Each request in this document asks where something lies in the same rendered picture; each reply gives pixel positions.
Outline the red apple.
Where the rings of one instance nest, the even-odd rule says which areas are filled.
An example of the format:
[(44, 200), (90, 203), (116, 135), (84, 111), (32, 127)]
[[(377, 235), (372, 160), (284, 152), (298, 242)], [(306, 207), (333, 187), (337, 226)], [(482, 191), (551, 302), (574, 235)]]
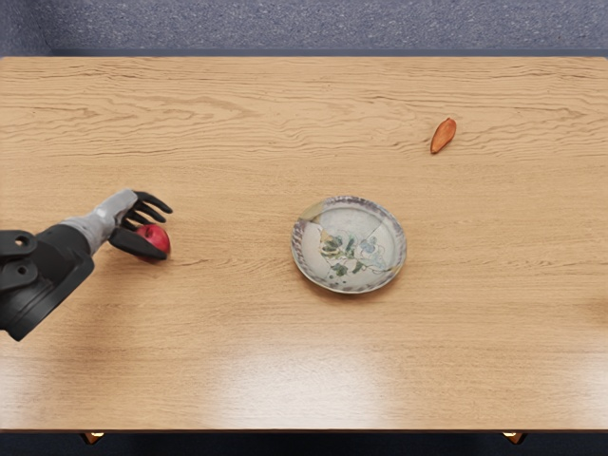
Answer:
[(171, 241), (166, 231), (158, 224), (145, 224), (138, 227), (135, 233), (148, 244), (163, 252), (167, 257), (171, 253)]

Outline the patterned ceramic plate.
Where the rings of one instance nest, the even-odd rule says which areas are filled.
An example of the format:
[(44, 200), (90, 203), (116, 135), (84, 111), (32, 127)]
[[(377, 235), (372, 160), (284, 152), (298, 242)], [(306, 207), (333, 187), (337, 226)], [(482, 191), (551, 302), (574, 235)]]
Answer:
[(313, 284), (345, 295), (381, 289), (407, 258), (398, 219), (383, 206), (356, 196), (334, 196), (306, 209), (294, 224), (291, 251)]

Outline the orange elongated fruit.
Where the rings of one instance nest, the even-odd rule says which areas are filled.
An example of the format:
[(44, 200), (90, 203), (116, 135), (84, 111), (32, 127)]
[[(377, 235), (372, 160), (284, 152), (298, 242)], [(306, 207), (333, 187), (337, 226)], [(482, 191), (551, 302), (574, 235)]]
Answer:
[(430, 142), (430, 153), (437, 154), (446, 147), (454, 138), (457, 129), (456, 122), (446, 118), (436, 128)]

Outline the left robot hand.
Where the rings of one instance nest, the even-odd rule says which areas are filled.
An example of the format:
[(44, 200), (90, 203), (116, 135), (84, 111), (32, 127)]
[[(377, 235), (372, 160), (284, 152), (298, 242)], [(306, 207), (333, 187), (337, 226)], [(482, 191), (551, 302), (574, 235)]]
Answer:
[(139, 236), (136, 231), (150, 220), (166, 223), (164, 214), (172, 213), (173, 210), (155, 196), (144, 191), (124, 189), (99, 203), (88, 214), (66, 218), (59, 224), (74, 229), (85, 239), (91, 257), (109, 242), (134, 257), (166, 260), (166, 252)]

